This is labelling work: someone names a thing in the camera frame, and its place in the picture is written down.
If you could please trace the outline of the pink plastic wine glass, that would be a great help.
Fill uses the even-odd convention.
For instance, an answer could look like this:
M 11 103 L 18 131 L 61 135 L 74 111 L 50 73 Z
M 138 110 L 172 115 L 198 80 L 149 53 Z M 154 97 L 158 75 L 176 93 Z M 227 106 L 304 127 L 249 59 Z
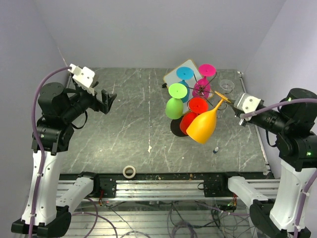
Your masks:
M 196 81 L 192 95 L 194 98 L 204 97 L 208 99 L 212 94 L 211 81 L 216 76 L 216 68 L 211 64 L 203 64 L 199 66 L 198 71 L 203 78 Z

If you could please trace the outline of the red plastic wine glass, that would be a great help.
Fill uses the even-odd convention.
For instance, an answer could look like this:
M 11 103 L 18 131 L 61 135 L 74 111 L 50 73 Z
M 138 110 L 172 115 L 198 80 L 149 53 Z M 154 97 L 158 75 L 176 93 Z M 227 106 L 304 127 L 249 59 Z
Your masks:
M 181 122 L 180 122 L 180 130 L 185 134 L 188 135 L 186 130 L 193 122 L 193 120 L 200 114 L 207 112 L 209 109 L 208 103 L 203 98 L 192 98 L 188 102 L 189 112 L 187 112 Z

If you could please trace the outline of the orange plastic wine glass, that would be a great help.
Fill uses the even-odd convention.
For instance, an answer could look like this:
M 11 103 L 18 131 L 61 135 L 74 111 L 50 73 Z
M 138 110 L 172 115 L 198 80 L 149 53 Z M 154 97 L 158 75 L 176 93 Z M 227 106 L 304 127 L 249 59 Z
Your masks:
M 198 115 L 186 130 L 190 138 L 201 144 L 205 144 L 214 133 L 217 121 L 217 110 L 221 104 L 225 102 L 224 100 L 228 99 L 224 94 L 217 91 L 215 91 L 215 93 L 220 97 L 218 104 L 212 110 Z

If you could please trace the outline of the blue plastic wine glass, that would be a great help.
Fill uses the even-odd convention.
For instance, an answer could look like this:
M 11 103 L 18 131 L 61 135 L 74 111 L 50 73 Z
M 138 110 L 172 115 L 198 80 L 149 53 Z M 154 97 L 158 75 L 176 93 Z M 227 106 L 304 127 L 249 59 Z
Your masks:
M 179 83 L 184 85 L 187 89 L 186 96 L 181 99 L 183 103 L 186 103 L 189 100 L 190 93 L 187 81 L 194 77 L 194 71 L 189 67 L 180 67 L 176 71 L 176 76 L 180 79 Z

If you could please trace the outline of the green plastic wine glass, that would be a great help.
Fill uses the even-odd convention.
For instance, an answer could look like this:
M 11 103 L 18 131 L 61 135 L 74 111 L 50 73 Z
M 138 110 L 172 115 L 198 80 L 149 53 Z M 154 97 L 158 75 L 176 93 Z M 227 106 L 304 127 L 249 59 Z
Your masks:
M 166 103 L 165 114 L 170 119 L 179 119 L 183 115 L 182 99 L 187 95 L 187 88 L 181 83 L 171 84 L 168 88 L 171 98 Z

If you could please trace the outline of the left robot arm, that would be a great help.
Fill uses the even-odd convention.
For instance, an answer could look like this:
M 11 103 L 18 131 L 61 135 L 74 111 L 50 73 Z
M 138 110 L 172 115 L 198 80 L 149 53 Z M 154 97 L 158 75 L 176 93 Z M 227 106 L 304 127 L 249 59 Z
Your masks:
M 66 234 L 71 214 L 85 197 L 95 197 L 101 191 L 99 175 L 81 172 L 75 184 L 61 198 L 57 187 L 61 170 L 60 153 L 68 151 L 70 139 L 77 129 L 73 121 L 87 115 L 87 109 L 107 114 L 116 94 L 101 91 L 101 99 L 76 86 L 67 89 L 61 83 L 45 84 L 37 98 L 42 117 L 33 121 L 33 175 L 25 211 L 14 221 L 11 231 L 58 238 Z

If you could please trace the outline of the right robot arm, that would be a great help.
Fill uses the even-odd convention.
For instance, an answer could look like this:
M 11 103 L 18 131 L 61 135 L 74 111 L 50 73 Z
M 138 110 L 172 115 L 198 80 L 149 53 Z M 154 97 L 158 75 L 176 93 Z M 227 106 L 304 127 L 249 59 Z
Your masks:
M 305 212 L 317 178 L 317 136 L 312 132 L 317 117 L 316 94 L 293 88 L 279 103 L 265 106 L 263 100 L 242 93 L 231 106 L 241 124 L 254 124 L 276 136 L 281 177 L 275 199 L 262 195 L 240 176 L 221 181 L 219 192 L 237 195 L 249 208 L 254 226 L 268 237 L 311 237 Z

